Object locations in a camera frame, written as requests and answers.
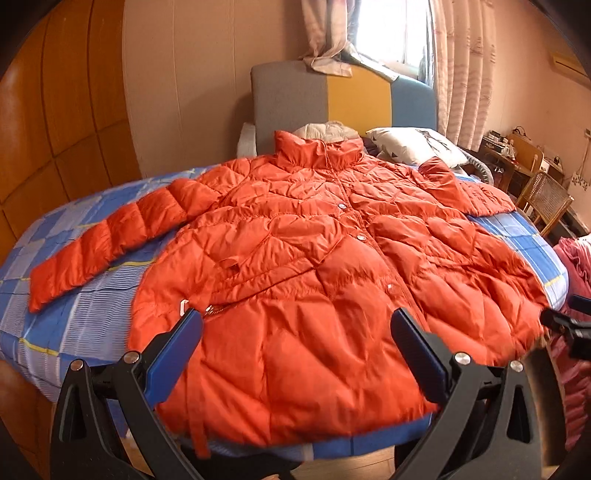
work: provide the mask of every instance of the blue checkered bedsheet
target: blue checkered bedsheet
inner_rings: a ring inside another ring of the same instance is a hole
[[[177,178],[195,178],[205,170],[195,168],[106,190],[64,205],[31,225],[0,268],[0,359],[12,364],[51,401],[57,401],[72,360],[83,358],[90,365],[99,365],[119,359],[125,352],[129,308],[139,281],[175,232],[117,260],[106,272],[39,314],[31,314],[27,308],[30,271],[118,207]],[[555,308],[562,306],[568,290],[567,271],[534,227],[517,212],[471,220],[523,255],[544,285],[550,303]],[[354,438],[274,451],[294,460],[361,455],[418,438],[429,421],[425,417]],[[212,442],[211,447],[227,455],[250,451],[221,441]]]

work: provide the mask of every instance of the jacket sleeve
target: jacket sleeve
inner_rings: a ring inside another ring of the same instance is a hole
[[[84,285],[124,253],[192,221],[244,180],[246,159],[232,160],[197,180],[179,179],[119,208],[31,271],[29,310]]]
[[[473,216],[489,216],[515,210],[509,196],[487,183],[459,180],[438,158],[423,163],[415,176],[423,190],[446,207]]]

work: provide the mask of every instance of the air conditioner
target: air conditioner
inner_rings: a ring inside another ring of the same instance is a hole
[[[591,80],[576,58],[556,52],[551,53],[550,57],[557,72],[591,89]]]

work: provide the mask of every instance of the jacket collar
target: jacket collar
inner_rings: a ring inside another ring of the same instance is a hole
[[[316,170],[344,170],[363,157],[360,138],[327,144],[322,140],[304,140],[284,131],[275,132],[275,152],[278,159]]]

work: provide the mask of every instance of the orange puffer jacket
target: orange puffer jacket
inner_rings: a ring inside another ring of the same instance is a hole
[[[203,339],[171,397],[168,427],[258,446],[351,436],[415,420],[426,402],[389,320],[406,307],[453,351],[504,364],[543,334],[529,266],[465,214],[512,210],[439,160],[418,171],[276,133],[276,155],[233,160],[126,205],[31,273],[30,309],[82,285],[182,223],[144,274],[129,348],[179,318]]]

